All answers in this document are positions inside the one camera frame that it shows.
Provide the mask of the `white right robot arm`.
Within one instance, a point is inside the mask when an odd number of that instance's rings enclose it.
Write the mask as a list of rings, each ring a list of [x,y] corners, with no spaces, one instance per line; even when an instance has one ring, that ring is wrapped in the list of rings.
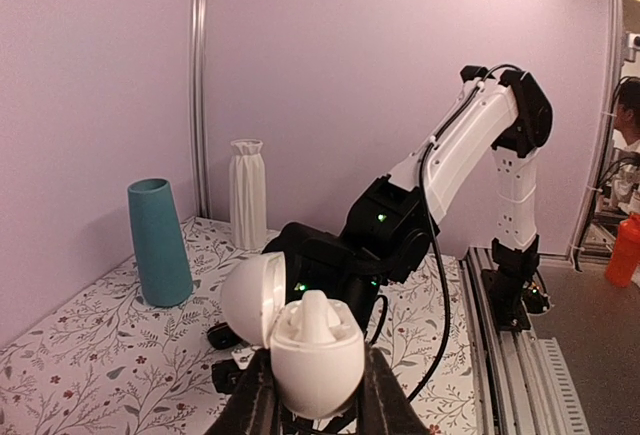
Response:
[[[291,222],[268,243],[268,251],[285,257],[288,301],[320,290],[345,302],[366,326],[380,288],[406,281],[434,249],[459,189],[491,152],[499,199],[496,270],[483,281],[496,328],[530,328],[523,291],[540,261],[536,156],[550,136],[552,107],[534,76],[513,65],[468,65],[460,75],[462,89],[445,119],[360,195],[339,234]]]

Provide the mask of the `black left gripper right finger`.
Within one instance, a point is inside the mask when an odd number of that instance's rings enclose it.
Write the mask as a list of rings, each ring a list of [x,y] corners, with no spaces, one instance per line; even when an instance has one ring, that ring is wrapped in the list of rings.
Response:
[[[382,352],[365,345],[364,375],[357,395],[357,433],[424,434],[423,424]]]

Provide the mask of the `white earbuds charging case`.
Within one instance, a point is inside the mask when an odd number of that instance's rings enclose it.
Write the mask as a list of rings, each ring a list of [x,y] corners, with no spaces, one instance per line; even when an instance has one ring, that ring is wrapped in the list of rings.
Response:
[[[221,288],[224,320],[242,340],[264,348],[283,405],[326,419],[351,405],[363,378],[365,342],[348,305],[306,289],[287,302],[282,252],[244,260]]]

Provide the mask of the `white earbud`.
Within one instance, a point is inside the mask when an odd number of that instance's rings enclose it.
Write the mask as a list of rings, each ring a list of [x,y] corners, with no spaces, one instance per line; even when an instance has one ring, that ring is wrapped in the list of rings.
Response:
[[[294,339],[306,344],[329,344],[337,341],[333,329],[340,318],[326,295],[320,290],[306,292],[295,314]]]

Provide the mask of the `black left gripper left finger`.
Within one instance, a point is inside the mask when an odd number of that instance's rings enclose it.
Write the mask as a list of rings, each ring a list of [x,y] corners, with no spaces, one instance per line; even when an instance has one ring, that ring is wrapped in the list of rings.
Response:
[[[280,410],[270,353],[257,350],[249,362],[248,387],[229,395],[205,434],[279,434]]]

